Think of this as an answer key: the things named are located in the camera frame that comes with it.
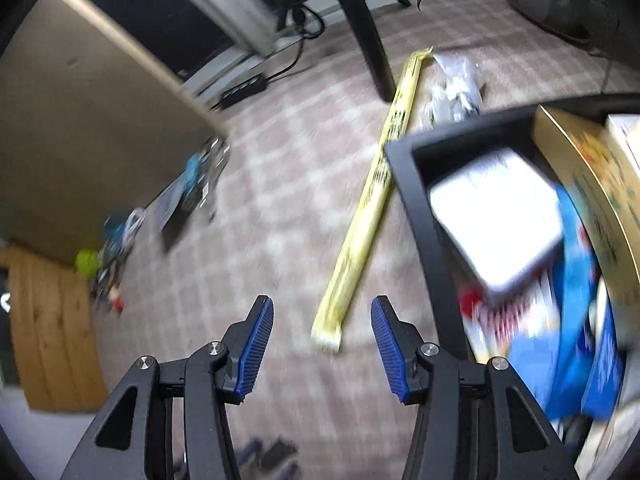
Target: wooden furniture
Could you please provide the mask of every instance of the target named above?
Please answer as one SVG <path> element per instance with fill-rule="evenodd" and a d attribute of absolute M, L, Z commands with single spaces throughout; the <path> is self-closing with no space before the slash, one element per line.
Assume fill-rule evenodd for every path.
<path fill-rule="evenodd" d="M 107 398 L 87 284 L 71 267 L 23 248 L 0 250 L 20 386 L 32 410 L 95 412 Z"/>
<path fill-rule="evenodd" d="M 0 58 L 0 237 L 72 263 L 214 135 L 178 78 L 88 0 L 39 0 Z"/>

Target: black storage box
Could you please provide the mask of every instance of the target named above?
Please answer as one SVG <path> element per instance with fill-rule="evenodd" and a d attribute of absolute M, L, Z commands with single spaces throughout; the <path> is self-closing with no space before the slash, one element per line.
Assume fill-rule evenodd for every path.
<path fill-rule="evenodd" d="M 640 114 L 640 93 L 603 94 L 541 103 L 604 124 L 609 114 Z M 531 139 L 537 104 L 487 113 L 407 136 L 385 146 L 431 298 L 440 345 L 458 359 L 471 356 L 456 289 L 444 261 L 444 232 L 429 202 L 431 186 L 480 155 L 508 146 L 536 164 L 544 160 Z M 632 443 L 612 479 L 631 478 L 640 468 L 640 436 Z"/>

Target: yellow tube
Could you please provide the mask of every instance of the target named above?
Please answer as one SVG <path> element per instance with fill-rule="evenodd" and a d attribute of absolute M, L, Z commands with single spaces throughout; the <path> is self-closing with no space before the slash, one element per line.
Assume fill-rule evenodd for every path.
<path fill-rule="evenodd" d="M 320 302 L 311 328 L 312 342 L 325 351 L 340 349 L 342 320 L 349 309 L 362 269 L 369 256 L 380 215 L 391 189 L 391 170 L 382 147 L 388 140 L 400 139 L 406 132 L 422 60 L 431 55 L 433 47 L 418 50 L 409 56 L 396 89 L 394 101 L 382 128 L 376 155 L 365 181 L 360 203 L 353 216 L 347 236 L 335 264 L 334 274 Z"/>

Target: plaid carpet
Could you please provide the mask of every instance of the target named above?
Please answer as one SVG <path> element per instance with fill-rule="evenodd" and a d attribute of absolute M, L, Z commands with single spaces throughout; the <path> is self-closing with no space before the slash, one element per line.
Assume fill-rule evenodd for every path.
<path fill-rule="evenodd" d="M 396 78 L 407 55 L 428 45 L 472 57 L 486 81 L 486 109 L 599 92 L 604 79 L 606 60 L 542 32 L 504 0 L 425 0 L 423 11 L 387 7 L 376 23 Z M 426 340 L 437 337 L 396 192 L 342 351 L 318 354 L 309 341 L 388 105 L 348 24 L 329 27 L 306 47 L 297 73 L 222 115 L 232 156 L 213 223 L 192 215 L 168 254 L 154 222 L 143 225 L 122 283 L 123 315 L 95 316 L 102 370 L 113 386 L 142 354 L 161 361 L 188 356 L 243 319 L 256 295 L 268 294 L 275 320 L 255 391 L 228 408 L 236 446 L 282 435 L 300 446 L 307 478 L 400 478 L 415 409 L 388 389 L 370 300 L 388 295 L 401 319 Z M 640 90 L 640 76 L 614 63 L 606 90 Z M 175 411 L 180 420 L 180 407 Z"/>

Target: wooden plank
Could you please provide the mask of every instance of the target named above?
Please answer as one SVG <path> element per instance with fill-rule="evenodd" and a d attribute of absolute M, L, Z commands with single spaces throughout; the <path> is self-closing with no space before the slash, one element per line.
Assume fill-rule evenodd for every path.
<path fill-rule="evenodd" d="M 91 323 L 89 292 L 84 279 L 71 269 L 60 271 L 62 319 L 66 353 L 83 411 L 96 412 L 107 399 Z"/>
<path fill-rule="evenodd" d="M 214 135 L 180 81 L 89 1 L 40 0 L 0 59 L 0 233 L 72 263 Z"/>
<path fill-rule="evenodd" d="M 34 322 L 31 255 L 11 247 L 9 256 L 9 290 L 11 291 L 11 339 L 15 363 L 20 374 L 24 397 L 32 410 L 53 410 L 49 387 L 40 358 L 40 345 Z"/>
<path fill-rule="evenodd" d="M 39 256 L 31 258 L 33 319 L 51 403 L 56 412 L 76 412 L 81 403 L 66 354 L 60 266 Z"/>

